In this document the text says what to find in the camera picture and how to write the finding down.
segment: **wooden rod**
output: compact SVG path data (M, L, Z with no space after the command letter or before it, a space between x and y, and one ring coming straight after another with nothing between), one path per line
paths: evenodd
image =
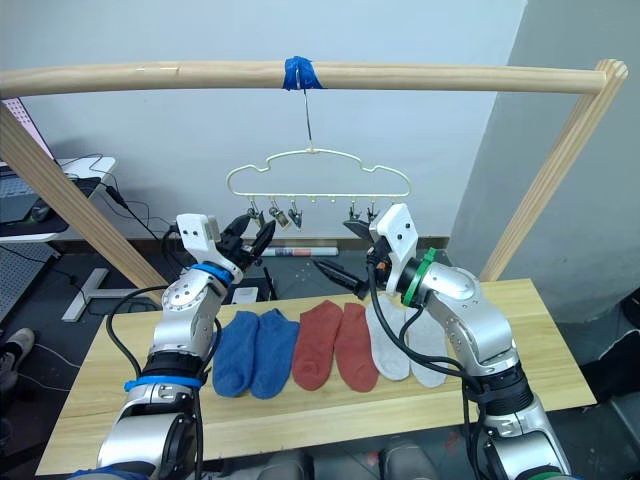
M585 95L576 103L558 142L522 198L480 273L480 280L493 281L500 277L628 76L626 65L618 60L605 60L597 68L606 74L605 87L595 97Z
M599 93L605 74L559 68L314 62L325 88ZM2 98L169 88L282 88L282 61L140 62L0 74Z
M71 183L4 104L0 104L0 158L136 287L167 283ZM148 296L160 303L161 294L150 292Z

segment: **desk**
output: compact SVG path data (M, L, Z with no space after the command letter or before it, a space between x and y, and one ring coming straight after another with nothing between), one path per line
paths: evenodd
M547 410L595 403L578 366L530 280L484 284L486 295L508 317L531 387ZM257 313L279 308L291 320L324 299L338 305L353 295L300 298L252 305L227 305L218 318L229 323L238 310ZM118 315L114 328L144 363L160 312ZM122 385L131 367L99 330L73 385L42 457L38 474L68 473L95 466L102 441L122 406ZM460 383L448 377L428 389L409 377L380 377L369 393L350 390L334 365L327 383L315 392L290 378L271 400L245 394L217 396L209 382L201 392L206 459L337 442L462 423Z
M90 178L99 177L100 181L114 169L116 160L113 157L83 157L77 160L57 160L62 165L62 171L70 177ZM0 236L0 243L35 243L55 240L59 233L38 233L35 235Z

